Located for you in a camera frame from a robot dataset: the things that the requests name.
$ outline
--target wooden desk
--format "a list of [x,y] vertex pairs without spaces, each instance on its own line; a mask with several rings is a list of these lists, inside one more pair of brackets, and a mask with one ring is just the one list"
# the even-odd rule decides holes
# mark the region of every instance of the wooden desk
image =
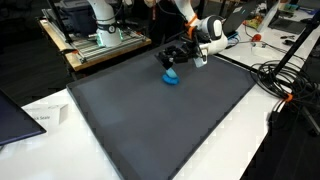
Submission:
[[[59,36],[59,34],[51,27],[47,20],[40,20],[39,24],[42,27],[42,29],[50,36],[50,38],[53,40],[53,42],[57,45],[59,50],[64,50],[70,48],[70,45],[68,45],[64,40]],[[81,63],[79,58],[77,58],[72,53],[66,54],[65,59],[67,60],[68,64],[72,67],[74,71],[80,71],[82,69],[91,67],[93,65],[96,65],[98,63],[107,61],[109,59],[115,58],[117,56],[120,56],[122,54],[134,51],[136,49],[142,48],[144,46],[147,46],[151,44],[151,40],[149,38],[146,38],[145,41],[141,41],[141,43],[133,44],[129,47],[122,48],[119,50],[112,51],[110,53],[107,53],[95,60],[87,61],[84,63]]]

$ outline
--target wire bundle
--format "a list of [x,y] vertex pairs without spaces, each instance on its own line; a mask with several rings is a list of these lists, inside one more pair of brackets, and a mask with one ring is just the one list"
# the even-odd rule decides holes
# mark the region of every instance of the wire bundle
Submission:
[[254,64],[252,67],[259,66],[258,72],[251,71],[251,77],[263,90],[282,99],[275,111],[278,111],[283,103],[287,103],[293,107],[292,110],[295,112],[300,112],[303,106],[307,106],[314,108],[318,114],[320,110],[318,84],[313,82],[302,68],[290,62],[288,62],[290,67],[285,66],[276,75],[274,69],[279,62],[279,60],[273,60],[263,64]]

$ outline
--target dark gray mat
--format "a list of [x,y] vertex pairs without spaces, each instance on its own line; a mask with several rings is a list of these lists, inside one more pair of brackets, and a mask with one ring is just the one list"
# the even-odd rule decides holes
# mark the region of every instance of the dark gray mat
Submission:
[[154,54],[136,56],[68,85],[89,126],[124,179],[171,179],[254,85],[249,72],[213,56],[202,68],[174,66],[162,82]]

